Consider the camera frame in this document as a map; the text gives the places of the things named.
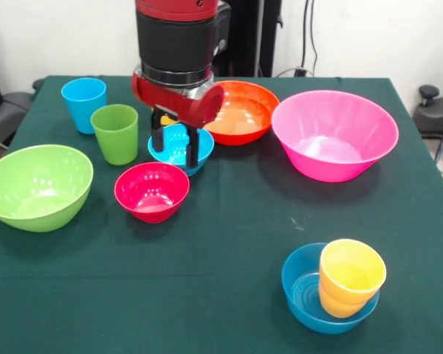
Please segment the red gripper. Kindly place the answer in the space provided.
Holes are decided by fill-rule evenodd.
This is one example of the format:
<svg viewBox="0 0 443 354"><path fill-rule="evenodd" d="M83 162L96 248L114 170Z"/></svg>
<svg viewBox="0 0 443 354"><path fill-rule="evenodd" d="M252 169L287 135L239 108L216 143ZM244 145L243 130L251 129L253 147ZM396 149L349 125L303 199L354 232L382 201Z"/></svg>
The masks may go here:
<svg viewBox="0 0 443 354"><path fill-rule="evenodd" d="M197 167L199 155L199 133L212 122L221 109L224 89L213 81L196 88L182 90L152 83L141 72L134 72L131 87L135 96L152 109L151 138L155 151L164 150L164 133L161 119L167 115L186 124L188 144L186 166Z"/></svg>

